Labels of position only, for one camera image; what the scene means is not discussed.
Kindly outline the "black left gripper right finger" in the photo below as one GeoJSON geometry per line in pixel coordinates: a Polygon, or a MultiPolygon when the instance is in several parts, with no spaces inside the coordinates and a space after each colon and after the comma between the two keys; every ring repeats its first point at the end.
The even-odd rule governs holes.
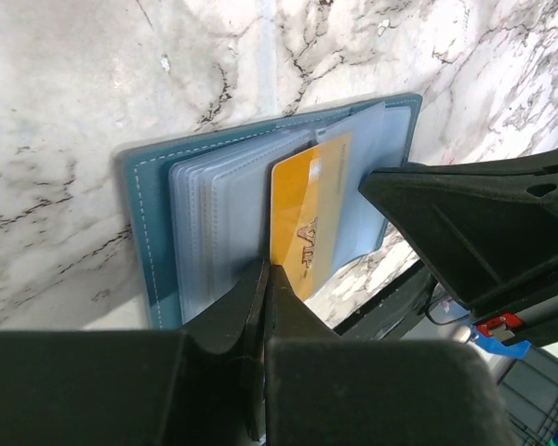
{"type": "Polygon", "coordinates": [[[265,296],[271,445],[510,445],[485,362],[444,340],[355,340],[328,328],[273,266],[265,296]]]}

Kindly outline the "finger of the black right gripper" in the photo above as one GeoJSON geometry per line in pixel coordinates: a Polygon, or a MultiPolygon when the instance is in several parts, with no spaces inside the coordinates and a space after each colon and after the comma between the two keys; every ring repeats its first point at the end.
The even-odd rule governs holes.
{"type": "Polygon", "coordinates": [[[381,168],[359,191],[448,293],[478,315],[558,281],[558,149],[494,162],[381,168]]]}

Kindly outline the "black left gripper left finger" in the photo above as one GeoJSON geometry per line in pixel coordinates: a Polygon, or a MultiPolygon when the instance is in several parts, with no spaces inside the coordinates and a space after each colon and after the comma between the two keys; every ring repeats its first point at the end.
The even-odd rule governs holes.
{"type": "Polygon", "coordinates": [[[0,445],[255,444],[269,274],[176,330],[0,331],[0,445]]]}

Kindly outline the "blue card holder wallet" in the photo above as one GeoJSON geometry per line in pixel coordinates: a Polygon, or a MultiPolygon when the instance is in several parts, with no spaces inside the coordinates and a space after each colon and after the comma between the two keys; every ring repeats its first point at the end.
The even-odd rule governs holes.
{"type": "Polygon", "coordinates": [[[267,255],[272,170],[295,154],[310,152],[306,185],[322,170],[339,177],[326,272],[379,248],[385,219],[357,184],[407,161],[421,105],[414,93],[371,98],[120,151],[151,327],[179,328],[267,255]]]}

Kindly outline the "gold VIP credit card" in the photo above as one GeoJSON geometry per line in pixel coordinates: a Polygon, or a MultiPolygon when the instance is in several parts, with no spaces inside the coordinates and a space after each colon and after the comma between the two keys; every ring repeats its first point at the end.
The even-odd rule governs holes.
{"type": "Polygon", "coordinates": [[[301,151],[272,169],[270,256],[305,301],[332,275],[351,134],[301,151]]]}

